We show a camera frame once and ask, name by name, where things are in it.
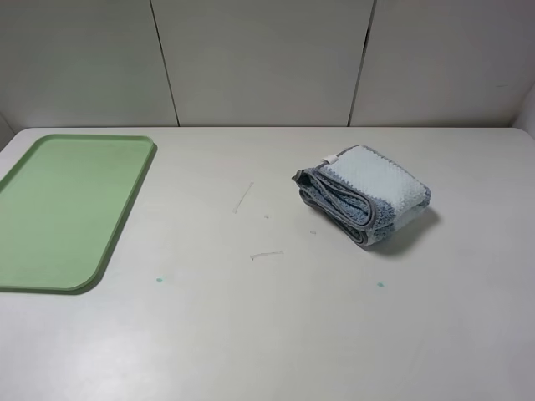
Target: green tray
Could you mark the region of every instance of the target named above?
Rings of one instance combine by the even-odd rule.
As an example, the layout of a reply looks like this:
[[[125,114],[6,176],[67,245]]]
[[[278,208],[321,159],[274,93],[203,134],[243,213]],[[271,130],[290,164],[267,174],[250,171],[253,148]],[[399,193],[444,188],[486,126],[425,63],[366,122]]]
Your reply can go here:
[[[145,136],[37,140],[0,181],[0,290],[93,287],[155,152]]]

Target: tray rim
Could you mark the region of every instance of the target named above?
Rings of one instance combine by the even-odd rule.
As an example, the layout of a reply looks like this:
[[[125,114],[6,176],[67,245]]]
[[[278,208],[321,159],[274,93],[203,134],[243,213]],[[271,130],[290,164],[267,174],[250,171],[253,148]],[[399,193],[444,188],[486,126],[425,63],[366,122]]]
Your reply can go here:
[[[41,293],[75,294],[75,293],[87,292],[88,290],[96,286],[100,282],[100,279],[102,278],[102,276],[104,275],[104,271],[106,267],[108,266],[111,256],[114,253],[117,241],[120,238],[120,235],[123,231],[125,223],[128,220],[130,211],[135,203],[135,199],[137,198],[137,195],[141,189],[141,186],[143,185],[143,181],[145,180],[145,177],[150,169],[150,165],[152,164],[152,160],[154,159],[156,151],[158,149],[154,140],[151,137],[146,136],[146,135],[107,135],[107,134],[96,134],[96,135],[93,135],[93,134],[49,134],[49,135],[45,135],[35,140],[30,145],[30,147],[23,153],[23,155],[17,160],[17,162],[13,165],[13,167],[9,169],[9,171],[2,177],[2,179],[0,179],[0,192],[5,188],[5,186],[9,183],[9,181],[24,167],[28,159],[32,155],[34,155],[42,145],[44,145],[45,143],[51,140],[58,140],[58,139],[61,139],[61,140],[104,140],[104,141],[106,140],[132,141],[133,140],[133,141],[146,142],[150,146],[150,149],[149,149],[149,152],[147,153],[147,156],[143,160],[143,165],[140,169],[140,173],[135,179],[134,184],[132,185],[132,188],[130,190],[130,193],[126,197],[126,201],[125,201],[125,204],[123,205],[123,209],[119,213],[117,222],[115,223],[115,227],[112,230],[110,234],[110,238],[102,251],[102,256],[100,257],[99,262],[97,263],[93,273],[91,274],[91,276],[88,277],[88,279],[86,279],[85,281],[73,287],[6,286],[0,282],[0,292],[41,292]]]

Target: folded towel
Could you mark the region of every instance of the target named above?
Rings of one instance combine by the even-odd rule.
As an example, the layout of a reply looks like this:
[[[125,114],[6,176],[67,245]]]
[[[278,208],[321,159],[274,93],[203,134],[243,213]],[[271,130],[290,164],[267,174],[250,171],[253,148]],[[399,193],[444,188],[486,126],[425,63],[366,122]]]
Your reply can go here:
[[[429,205],[431,191],[392,160],[356,145],[293,177],[307,205],[358,245],[384,240]]]

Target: white table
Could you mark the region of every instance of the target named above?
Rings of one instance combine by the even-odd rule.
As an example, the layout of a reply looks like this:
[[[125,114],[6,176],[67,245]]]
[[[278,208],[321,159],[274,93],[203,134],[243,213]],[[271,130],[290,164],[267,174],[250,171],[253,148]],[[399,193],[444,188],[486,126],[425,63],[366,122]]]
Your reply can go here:
[[[28,129],[0,175],[51,133],[148,135],[158,151],[98,286],[0,293],[2,400],[533,399],[535,140],[523,131]],[[433,193],[370,251],[290,179],[355,144]]]

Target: towel label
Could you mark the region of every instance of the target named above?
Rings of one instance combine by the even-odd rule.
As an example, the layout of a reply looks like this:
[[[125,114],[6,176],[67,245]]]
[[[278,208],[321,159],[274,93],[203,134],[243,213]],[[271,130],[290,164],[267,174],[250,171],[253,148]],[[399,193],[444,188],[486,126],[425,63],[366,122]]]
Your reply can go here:
[[[338,161],[337,155],[329,155],[322,158],[322,160],[326,161],[330,165],[332,165],[335,161]]]

